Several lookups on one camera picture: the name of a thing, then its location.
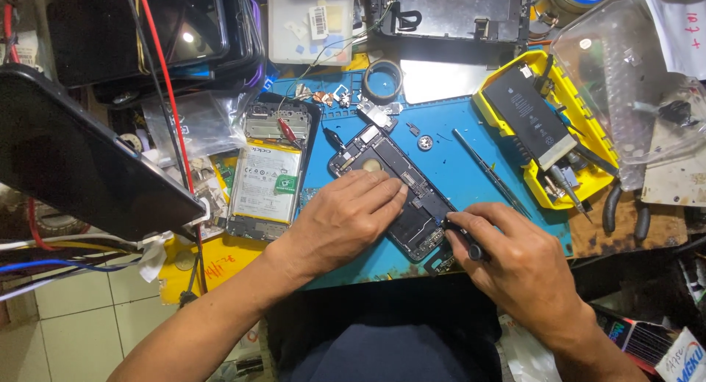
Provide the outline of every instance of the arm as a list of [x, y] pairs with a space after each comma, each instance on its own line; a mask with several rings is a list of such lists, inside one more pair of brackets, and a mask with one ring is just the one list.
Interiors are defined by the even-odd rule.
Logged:
[[456, 260], [482, 292], [553, 351], [563, 380], [648, 380], [599, 329], [593, 309], [576, 293], [556, 237], [500, 203], [474, 204], [448, 219], [491, 257], [470, 260], [463, 236], [446, 231]]
[[407, 187], [384, 171], [331, 182], [261, 256], [157, 327], [108, 381], [205, 381], [271, 305], [373, 243], [406, 197]]

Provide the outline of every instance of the person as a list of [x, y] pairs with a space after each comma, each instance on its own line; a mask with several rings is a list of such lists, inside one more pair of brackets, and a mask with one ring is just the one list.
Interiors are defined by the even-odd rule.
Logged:
[[[407, 186], [384, 171], [351, 171], [323, 187], [261, 256], [157, 327], [108, 381], [207, 380], [272, 306], [318, 276], [350, 263], [374, 243], [402, 214], [407, 192]], [[447, 218], [466, 229], [491, 257], [486, 262], [470, 260], [463, 236], [446, 231], [456, 261], [482, 293], [553, 352], [564, 381], [647, 380], [599, 329], [592, 308], [578, 296], [556, 237], [499, 203], [473, 204]], [[410, 280], [437, 284], [434, 279]], [[375, 286], [379, 290], [391, 283], [360, 286], [373, 292]], [[430, 315], [446, 309], [445, 314], [451, 315], [446, 320], [457, 323], [461, 318], [453, 314], [463, 313], [464, 300], [471, 301], [458, 298], [453, 305], [457, 307], [444, 303], [416, 308], [431, 308]], [[491, 317], [497, 324], [494, 308]], [[285, 379], [500, 381], [494, 342], [484, 344], [499, 338], [484, 331], [498, 328], [485, 328], [484, 323], [474, 319], [465, 323], [471, 329], [454, 328], [451, 334], [427, 328], [420, 320], [351, 324], [313, 350], [316, 355], [304, 354]]]

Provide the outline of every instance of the blue wire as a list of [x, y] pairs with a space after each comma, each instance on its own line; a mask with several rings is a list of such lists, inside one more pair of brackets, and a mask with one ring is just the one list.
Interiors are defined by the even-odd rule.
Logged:
[[23, 263], [15, 263], [13, 265], [0, 266], [0, 273], [12, 272], [13, 270], [17, 270], [17, 269], [31, 268], [33, 266], [44, 266], [44, 265], [74, 266], [76, 268], [90, 269], [90, 270], [95, 270], [97, 272], [113, 272], [115, 270], [127, 268], [126, 266], [122, 266], [119, 268], [100, 268], [98, 266], [84, 265], [83, 263], [73, 262], [73, 261], [64, 260], [64, 259], [43, 259], [43, 260], [36, 260], [33, 262], [23, 262]]

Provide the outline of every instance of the white tile floor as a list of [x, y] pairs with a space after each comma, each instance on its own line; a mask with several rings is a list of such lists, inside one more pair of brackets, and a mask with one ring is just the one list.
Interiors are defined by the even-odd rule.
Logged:
[[[125, 258], [111, 263], [122, 263]], [[40, 321], [0, 331], [0, 382], [102, 382], [177, 305], [137, 267], [90, 272], [35, 290]], [[259, 351], [239, 343], [227, 360]]]

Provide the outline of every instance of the blue repair mat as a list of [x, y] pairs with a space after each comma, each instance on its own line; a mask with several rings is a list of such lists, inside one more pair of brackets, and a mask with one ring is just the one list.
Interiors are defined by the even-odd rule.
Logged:
[[[357, 103], [360, 80], [364, 71], [341, 72], [328, 75], [308, 76], [299, 80], [313, 92], [333, 93], [340, 84], [354, 90], [353, 103]], [[277, 80], [270, 91], [276, 94], [294, 96], [295, 79]], [[368, 85], [373, 91], [383, 91], [393, 83], [388, 80], [371, 80]], [[439, 189], [458, 210], [463, 210], [472, 203], [490, 201], [507, 204], [504, 197], [473, 161], [468, 152], [459, 143], [451, 131], [456, 128], [490, 165], [495, 164], [495, 172], [515, 193], [532, 214], [532, 222], [548, 233], [559, 237], [566, 255], [570, 254], [571, 235], [568, 215], [564, 211], [545, 210], [535, 201], [530, 189], [522, 178], [523, 170], [519, 164], [512, 166], [500, 153], [496, 141], [498, 130], [485, 124], [485, 120], [474, 111], [470, 97], [437, 101], [428, 104], [407, 105], [400, 95], [397, 101], [404, 105], [404, 110], [395, 116], [399, 123], [390, 133], [393, 141], [407, 154], [419, 170]], [[333, 181], [335, 176], [328, 169], [328, 161], [338, 151], [326, 140], [322, 127], [335, 131], [344, 143], [348, 143], [366, 125], [358, 116], [355, 105], [340, 108], [337, 102], [332, 107], [317, 104], [322, 108], [321, 125], [313, 144], [311, 159], [307, 168], [303, 188], [321, 188]], [[416, 125], [421, 135], [430, 135], [434, 145], [424, 152], [417, 146], [417, 139], [407, 126], [407, 122]], [[424, 260], [415, 262], [405, 256], [388, 238], [379, 240], [371, 249], [363, 253], [351, 264], [334, 270], [305, 286], [306, 289], [348, 285], [358, 282], [381, 281], [390, 278], [407, 278], [426, 275], [424, 263], [438, 250], [432, 251]]]

